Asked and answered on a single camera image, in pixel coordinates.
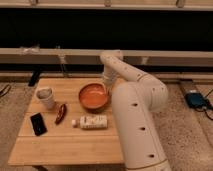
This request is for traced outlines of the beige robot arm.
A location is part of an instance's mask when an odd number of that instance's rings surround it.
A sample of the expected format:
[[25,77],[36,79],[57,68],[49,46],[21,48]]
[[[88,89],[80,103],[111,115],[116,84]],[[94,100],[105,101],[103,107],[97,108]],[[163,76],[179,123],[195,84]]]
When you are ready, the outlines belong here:
[[118,75],[125,79],[112,90],[111,106],[126,171],[172,171],[151,115],[166,103],[166,85],[124,62],[120,50],[103,51],[100,60],[107,89]]

